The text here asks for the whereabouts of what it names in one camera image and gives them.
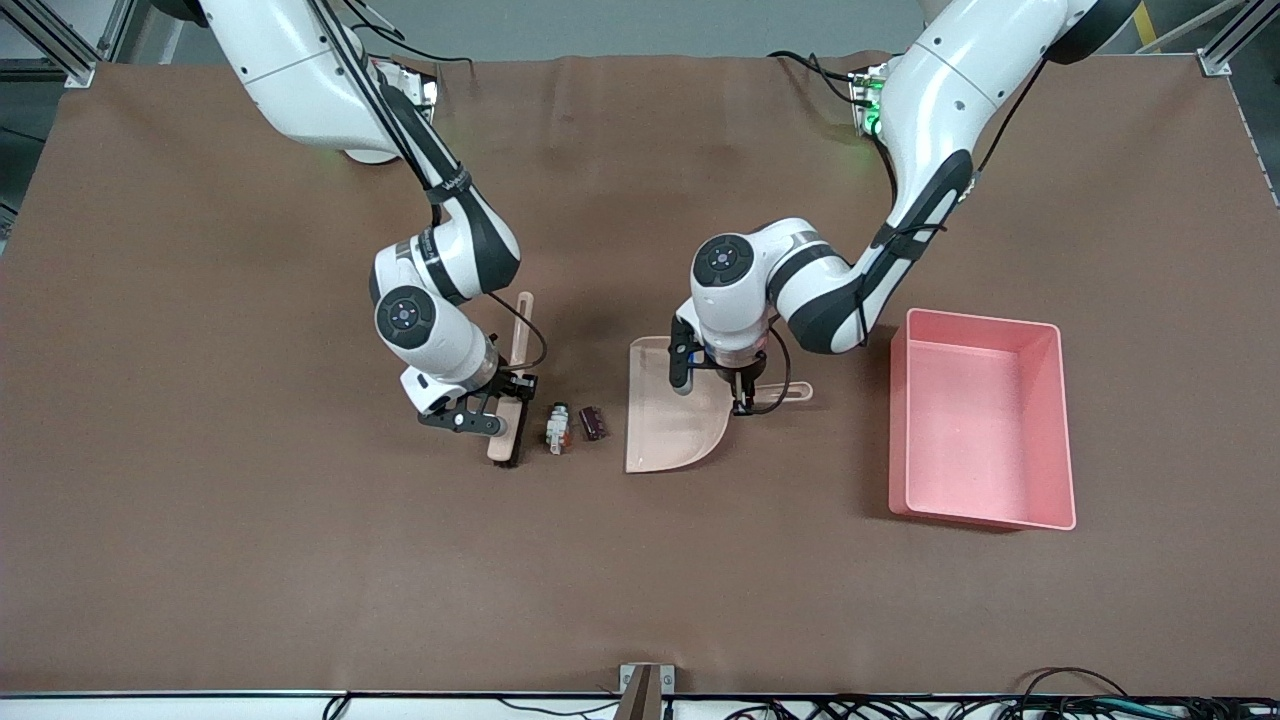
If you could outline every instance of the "gray floor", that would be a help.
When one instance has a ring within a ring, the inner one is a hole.
[[[900,50],[919,33],[915,0],[472,0],[372,3],[411,41],[442,55],[477,60],[538,60],[563,55],[760,56],[788,49],[844,55],[863,49]],[[1152,22],[1166,32],[1215,0],[1147,0]],[[141,8],[147,8],[142,0]],[[1203,46],[1230,17],[1169,47]],[[154,10],[140,10],[124,59],[137,63],[221,63],[214,36]],[[1107,47],[1129,53],[1140,45],[1134,26]],[[374,51],[394,50],[374,37]],[[1280,23],[1272,23],[1231,63],[1233,86],[1253,131],[1262,161],[1280,177]],[[63,88],[51,82],[0,82],[0,126],[44,137]],[[20,208],[40,158],[38,142],[0,132],[0,201]],[[0,208],[0,243],[5,211]]]

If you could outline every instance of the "robotic arm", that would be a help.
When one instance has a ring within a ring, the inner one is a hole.
[[[863,92],[873,108],[864,111],[865,127],[879,136],[897,179],[870,246],[850,264],[797,218],[704,242],[690,270],[692,297],[672,320],[672,387],[689,392],[692,370],[716,369],[732,386],[735,413],[751,414],[771,306],[810,352],[864,343],[975,179],[973,149],[996,110],[1042,58],[1074,63],[1093,54],[1137,4],[954,0],[941,9],[888,64],[882,86],[876,79]]]
[[[408,369],[401,384],[428,425],[497,436],[490,397],[527,401],[535,378],[502,368],[457,305],[507,287],[520,268],[511,228],[424,117],[434,85],[372,60],[326,0],[183,0],[214,31],[262,115],[303,145],[362,163],[403,158],[433,206],[421,233],[383,249],[369,275],[379,336]],[[448,213],[442,220],[440,208]],[[481,396],[479,410],[467,398]]]

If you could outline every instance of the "pink bin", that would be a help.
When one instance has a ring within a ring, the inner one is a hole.
[[[1075,527],[1056,327],[910,310],[893,336],[890,387],[893,512]]]

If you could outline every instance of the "brown table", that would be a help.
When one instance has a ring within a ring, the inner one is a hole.
[[[421,428],[366,295],[429,218],[403,164],[285,140],[228,68],[102,67],[0,260],[0,687],[593,689],[662,660],[687,691],[1069,662],[1280,693],[1280,217],[1226,81],[1051,65],[870,347],[799,356],[812,406],[660,477],[622,474],[628,342],[714,233],[795,214],[861,250],[890,193],[847,106],[782,61],[571,58],[449,67],[436,124],[520,237],[540,401],[617,436],[503,471]],[[911,306],[1061,327],[1075,532],[887,512]]]

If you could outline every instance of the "small dark object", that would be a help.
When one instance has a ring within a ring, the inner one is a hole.
[[[579,410],[577,416],[582,420],[582,432],[586,433],[586,439],[596,441],[609,437],[609,430],[604,427],[604,415],[600,414],[599,407],[589,405]]]

